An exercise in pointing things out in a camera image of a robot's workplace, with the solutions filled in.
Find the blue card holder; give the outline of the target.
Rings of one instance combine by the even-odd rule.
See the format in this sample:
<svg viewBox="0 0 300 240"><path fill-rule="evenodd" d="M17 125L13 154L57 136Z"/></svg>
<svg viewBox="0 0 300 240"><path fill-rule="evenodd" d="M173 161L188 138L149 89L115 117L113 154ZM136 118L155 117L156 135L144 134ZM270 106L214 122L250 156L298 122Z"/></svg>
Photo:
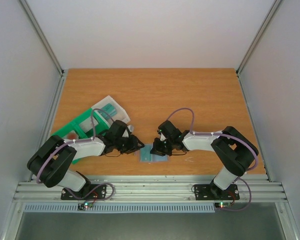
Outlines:
<svg viewBox="0 0 300 240"><path fill-rule="evenodd" d="M152 162L148 162L148 163L167 162L168 160L169 160L169 157L167 155L160 156L160 155L152 154Z"/></svg>

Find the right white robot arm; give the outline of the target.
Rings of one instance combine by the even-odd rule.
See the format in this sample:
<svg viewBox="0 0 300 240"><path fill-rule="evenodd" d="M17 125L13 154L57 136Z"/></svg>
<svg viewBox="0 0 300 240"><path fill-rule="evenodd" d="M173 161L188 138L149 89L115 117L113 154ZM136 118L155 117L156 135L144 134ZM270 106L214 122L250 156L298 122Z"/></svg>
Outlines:
<svg viewBox="0 0 300 240"><path fill-rule="evenodd" d="M153 155L163 157L172 156L174 150L184 153L200 150L218 156L223 167L208 187L215 200L224 197L230 185L253 168L252 164L258 164L258 149L232 126L216 132L181 132L166 120L157 132L160 137L156 137L152 144L150 153Z"/></svg>

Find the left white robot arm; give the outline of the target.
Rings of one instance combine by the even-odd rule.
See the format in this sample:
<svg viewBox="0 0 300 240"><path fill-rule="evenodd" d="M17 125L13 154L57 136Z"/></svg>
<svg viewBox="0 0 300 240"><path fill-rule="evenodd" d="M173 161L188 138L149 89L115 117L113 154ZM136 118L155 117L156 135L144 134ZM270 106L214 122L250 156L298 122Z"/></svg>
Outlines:
<svg viewBox="0 0 300 240"><path fill-rule="evenodd" d="M63 139L58 135L51 136L30 158L27 168L36 176L38 184L47 188L64 187L79 199L86 199L91 187L82 174L70 170L74 160L105 156L114 150L121 155L128 155L144 146L126 123L115 120L109 129L90 138Z"/></svg>

